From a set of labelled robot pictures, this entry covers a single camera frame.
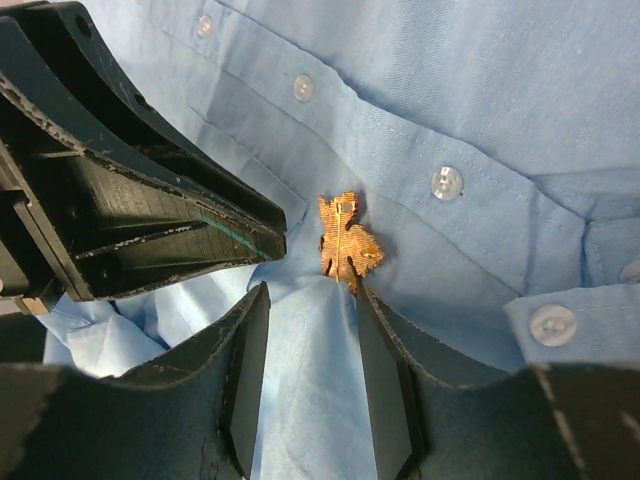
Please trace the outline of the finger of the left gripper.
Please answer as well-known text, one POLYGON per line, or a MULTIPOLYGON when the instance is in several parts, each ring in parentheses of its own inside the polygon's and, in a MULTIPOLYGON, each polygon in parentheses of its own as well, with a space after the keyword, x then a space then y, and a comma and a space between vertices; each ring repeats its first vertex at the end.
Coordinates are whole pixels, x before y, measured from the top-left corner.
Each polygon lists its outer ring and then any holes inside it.
POLYGON ((1 298, 26 313, 61 296, 115 300, 281 259, 277 209, 236 209, 182 176, 176 187, 73 141, 1 84, 1 298))
POLYGON ((1 10, 1 71, 57 136, 107 168, 256 235, 282 235, 283 210, 207 157, 131 83, 78 2, 1 10))

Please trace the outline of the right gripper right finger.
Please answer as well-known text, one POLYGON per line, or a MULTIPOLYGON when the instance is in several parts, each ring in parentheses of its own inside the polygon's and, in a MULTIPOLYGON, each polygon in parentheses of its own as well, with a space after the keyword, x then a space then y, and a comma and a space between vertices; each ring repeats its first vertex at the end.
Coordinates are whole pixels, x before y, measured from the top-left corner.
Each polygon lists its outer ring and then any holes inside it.
POLYGON ((381 479, 635 479, 637 365, 484 365, 370 287, 359 339, 381 479))

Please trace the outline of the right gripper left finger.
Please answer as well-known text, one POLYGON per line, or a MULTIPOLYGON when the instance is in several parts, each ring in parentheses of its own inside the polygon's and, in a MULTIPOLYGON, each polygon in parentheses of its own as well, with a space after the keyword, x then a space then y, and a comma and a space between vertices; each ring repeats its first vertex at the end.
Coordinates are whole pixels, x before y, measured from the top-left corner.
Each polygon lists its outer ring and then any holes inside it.
POLYGON ((118 378, 1 367, 5 479, 247 479, 269 329, 265 284, 118 378))

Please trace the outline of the red gold leaf brooch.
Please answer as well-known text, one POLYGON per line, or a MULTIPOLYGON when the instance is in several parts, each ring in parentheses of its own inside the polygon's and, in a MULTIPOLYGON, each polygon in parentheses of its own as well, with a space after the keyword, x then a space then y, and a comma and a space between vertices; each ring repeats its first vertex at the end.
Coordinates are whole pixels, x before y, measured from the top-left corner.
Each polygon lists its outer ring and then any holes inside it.
POLYGON ((356 222, 359 194, 349 190, 328 199, 320 195, 318 208, 324 231, 320 237, 321 271, 358 295, 361 280, 385 258, 376 237, 356 222))

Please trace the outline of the light blue button shirt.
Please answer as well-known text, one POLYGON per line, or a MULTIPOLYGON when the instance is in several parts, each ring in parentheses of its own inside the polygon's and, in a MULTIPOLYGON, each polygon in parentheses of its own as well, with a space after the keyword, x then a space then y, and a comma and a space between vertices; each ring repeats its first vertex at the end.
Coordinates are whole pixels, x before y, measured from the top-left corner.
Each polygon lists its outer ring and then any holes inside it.
POLYGON ((372 287, 474 360, 639 358, 635 1, 90 1, 143 96, 277 203, 285 259, 61 300, 44 359, 119 376, 266 282, 257 479, 372 479, 355 301, 320 196, 360 195, 372 287))

